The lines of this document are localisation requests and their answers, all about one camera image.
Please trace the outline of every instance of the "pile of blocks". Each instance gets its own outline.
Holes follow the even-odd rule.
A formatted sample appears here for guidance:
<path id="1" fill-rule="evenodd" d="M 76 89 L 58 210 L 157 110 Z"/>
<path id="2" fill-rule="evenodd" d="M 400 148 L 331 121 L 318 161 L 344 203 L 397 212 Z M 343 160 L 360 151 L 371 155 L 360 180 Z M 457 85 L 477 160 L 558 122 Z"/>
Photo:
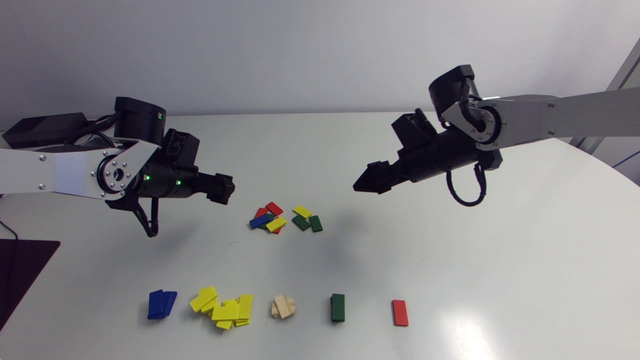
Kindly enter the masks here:
<path id="1" fill-rule="evenodd" d="M 259 208 L 253 219 L 249 221 L 249 224 L 252 229 L 259 227 L 268 230 L 270 233 L 280 234 L 282 227 L 287 224 L 285 218 L 279 217 L 282 212 L 282 209 L 272 201 L 264 208 Z M 291 221 L 302 231 L 307 230 L 309 227 L 314 233 L 323 230 L 319 216 L 312 216 L 311 211 L 305 209 L 303 206 L 296 206 L 293 208 L 293 212 L 297 215 L 291 219 Z"/>
<path id="2" fill-rule="evenodd" d="M 292 298 L 284 294 L 280 294 L 273 299 L 273 303 L 271 304 L 271 316 L 274 318 L 284 319 L 295 313 L 296 303 Z"/>
<path id="3" fill-rule="evenodd" d="M 178 296 L 176 291 L 163 291 L 162 289 L 149 293 L 149 312 L 147 319 L 164 319 L 171 314 L 173 303 Z"/>
<path id="4" fill-rule="evenodd" d="M 293 217 L 291 221 L 293 221 L 293 223 L 296 224 L 300 228 L 300 230 L 304 231 L 311 227 L 311 230 L 313 230 L 314 233 L 322 231 L 322 223 L 320 223 L 319 216 L 311 216 L 313 215 L 313 213 L 300 205 L 293 208 L 293 212 L 297 215 Z"/>
<path id="5" fill-rule="evenodd" d="M 249 224 L 252 229 L 259 227 L 268 230 L 270 233 L 280 234 L 282 227 L 287 225 L 287 219 L 278 217 L 282 212 L 280 206 L 277 206 L 272 201 L 264 208 L 259 208 L 253 219 L 249 221 Z"/>
<path id="6" fill-rule="evenodd" d="M 198 296 L 189 305 L 194 312 L 207 314 L 217 327 L 229 330 L 233 325 L 239 327 L 250 323 L 253 295 L 240 295 L 237 299 L 224 300 L 220 305 L 216 288 L 208 286 L 198 290 Z"/>

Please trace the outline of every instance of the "stack of yellow blocks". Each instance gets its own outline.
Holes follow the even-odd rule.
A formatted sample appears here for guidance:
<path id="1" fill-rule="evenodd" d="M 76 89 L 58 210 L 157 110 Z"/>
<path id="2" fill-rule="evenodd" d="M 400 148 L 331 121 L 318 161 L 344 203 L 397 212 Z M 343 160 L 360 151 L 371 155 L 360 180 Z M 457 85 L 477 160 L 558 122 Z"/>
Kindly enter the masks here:
<path id="1" fill-rule="evenodd" d="M 189 305 L 194 312 L 207 314 L 217 327 L 229 330 L 234 324 L 239 327 L 250 323 L 253 295 L 240 295 L 239 298 L 225 300 L 220 305 L 216 288 L 208 286 L 198 290 L 198 296 Z"/>

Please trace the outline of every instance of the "yellow block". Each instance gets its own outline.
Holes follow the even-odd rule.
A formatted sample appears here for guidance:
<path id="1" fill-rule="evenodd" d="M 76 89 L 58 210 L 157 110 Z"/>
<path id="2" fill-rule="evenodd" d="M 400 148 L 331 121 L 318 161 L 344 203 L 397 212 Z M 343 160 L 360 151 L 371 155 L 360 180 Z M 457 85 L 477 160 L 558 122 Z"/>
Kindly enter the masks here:
<path id="1" fill-rule="evenodd" d="M 202 288 L 200 290 L 198 290 L 198 295 L 203 294 L 203 293 L 207 293 L 208 291 L 216 291 L 216 288 L 214 288 L 213 286 L 207 286 L 206 288 Z"/>
<path id="2" fill-rule="evenodd" d="M 214 307 L 211 314 L 211 320 L 238 320 L 238 313 L 240 312 L 240 305 L 235 299 L 225 300 L 222 306 Z"/>
<path id="3" fill-rule="evenodd" d="M 309 218 L 311 215 L 313 215 L 311 211 L 305 209 L 303 206 L 300 206 L 300 205 L 293 208 L 293 212 L 300 215 L 303 218 Z"/>
<path id="4" fill-rule="evenodd" d="M 206 305 L 203 306 L 200 309 L 200 311 L 202 311 L 203 313 L 208 313 L 209 311 L 213 310 L 215 307 L 218 307 L 218 306 L 220 306 L 220 304 L 218 303 L 218 297 L 214 297 L 213 300 L 206 303 Z"/>
<path id="5" fill-rule="evenodd" d="M 285 218 L 275 218 L 273 219 L 272 222 L 267 224 L 267 230 L 269 230 L 269 232 L 272 233 L 286 224 L 287 224 L 287 220 Z"/>
<path id="6" fill-rule="evenodd" d="M 195 299 L 189 301 L 189 305 L 193 309 L 194 312 L 198 312 L 204 307 L 208 302 L 215 299 L 218 296 L 216 293 L 216 288 L 213 286 L 209 286 L 207 288 L 202 288 L 198 290 L 198 296 Z"/>
<path id="7" fill-rule="evenodd" d="M 238 312 L 238 319 L 249 319 L 251 317 L 251 306 L 253 305 L 253 295 L 243 294 L 238 298 L 238 305 L 240 305 L 240 312 Z"/>
<path id="8" fill-rule="evenodd" d="M 219 327 L 220 329 L 225 329 L 225 330 L 231 329 L 231 326 L 233 326 L 233 324 L 234 324 L 233 320 L 224 320 L 224 321 L 216 322 L 216 326 L 217 327 Z"/>

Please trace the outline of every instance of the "metal bracket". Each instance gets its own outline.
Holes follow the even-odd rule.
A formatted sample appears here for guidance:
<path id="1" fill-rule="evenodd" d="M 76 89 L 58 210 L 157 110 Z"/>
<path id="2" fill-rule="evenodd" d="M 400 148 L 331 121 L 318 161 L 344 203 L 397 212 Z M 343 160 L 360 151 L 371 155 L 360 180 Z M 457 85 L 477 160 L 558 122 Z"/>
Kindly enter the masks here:
<path id="1" fill-rule="evenodd" d="M 640 87 L 571 97 L 520 95 L 483 100 L 470 111 L 475 115 L 482 108 L 491 108 L 499 116 L 500 133 L 492 142 L 478 140 L 471 133 L 457 104 L 442 116 L 475 139 L 478 149 L 491 151 L 552 137 L 640 136 L 639 99 Z"/>
<path id="2" fill-rule="evenodd" d="M 109 148 L 61 153 L 0 149 L 0 193 L 56 192 L 117 200 L 125 192 L 106 192 L 100 187 L 97 177 L 105 176 L 107 171 L 113 174 L 116 169 L 127 169 L 118 183 L 118 186 L 124 184 L 124 189 L 158 148 L 156 144 L 141 140 L 119 139 L 119 142 L 133 145 L 125 150 Z M 103 174 L 99 174 L 100 163 L 111 155 L 115 155 L 108 164 L 111 167 L 106 167 Z"/>

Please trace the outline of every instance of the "white wall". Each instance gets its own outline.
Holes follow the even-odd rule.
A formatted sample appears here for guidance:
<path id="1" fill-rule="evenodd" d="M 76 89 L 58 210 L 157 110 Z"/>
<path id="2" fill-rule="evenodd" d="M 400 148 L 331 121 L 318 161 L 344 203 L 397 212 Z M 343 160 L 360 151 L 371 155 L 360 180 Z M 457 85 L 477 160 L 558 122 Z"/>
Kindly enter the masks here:
<path id="1" fill-rule="evenodd" d="M 118 95 L 169 115 L 430 109 L 471 63 L 481 95 L 603 90 L 638 37 L 629 0 L 4 0 L 0 129 Z"/>

